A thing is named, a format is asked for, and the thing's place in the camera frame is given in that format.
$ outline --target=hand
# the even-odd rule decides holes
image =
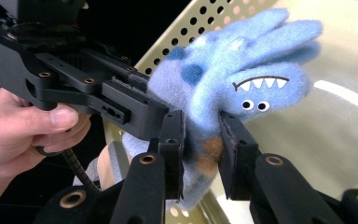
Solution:
[[[89,128],[89,115],[77,114],[68,105],[42,111],[0,89],[0,178],[13,178],[41,162],[45,156],[36,146],[46,152],[67,149],[80,142]]]

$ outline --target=monster mouth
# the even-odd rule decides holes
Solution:
[[[282,88],[288,81],[289,78],[287,77],[262,76],[248,78],[240,82],[239,84],[233,82],[232,85],[234,86],[235,91],[237,91],[239,87],[241,87],[245,91],[248,91],[251,88],[251,82],[259,89],[262,86],[263,82],[266,82],[269,88],[271,88],[275,82],[277,83],[278,88]]]

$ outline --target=white teeth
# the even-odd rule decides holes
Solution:
[[[275,78],[268,77],[268,78],[264,78],[264,80],[266,80],[267,86],[271,88],[272,85],[274,84]]]
[[[277,79],[277,82],[278,82],[278,87],[282,88],[287,81],[282,79]]]
[[[241,88],[243,88],[245,91],[248,91],[250,87],[251,87],[250,82],[245,82],[241,85]]]
[[[253,83],[255,84],[255,86],[257,88],[260,88],[261,84],[263,83],[263,78],[255,79],[255,80],[253,80]]]

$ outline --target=blue plush toy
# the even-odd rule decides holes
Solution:
[[[147,94],[186,118],[183,209],[191,209],[213,182],[223,150],[219,114],[242,121],[299,102],[310,81],[299,65],[279,60],[321,34],[318,21],[285,22],[285,9],[263,11],[221,31],[199,36],[175,48],[158,66]],[[148,142],[125,133],[131,156]]]

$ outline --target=monster eye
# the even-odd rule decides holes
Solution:
[[[253,101],[251,100],[245,100],[243,103],[242,103],[242,107],[245,109],[245,110],[251,110],[253,109],[254,107],[254,103]]]
[[[267,101],[262,101],[260,102],[260,104],[258,104],[257,106],[258,110],[260,110],[261,112],[266,112],[269,110],[269,102]]]

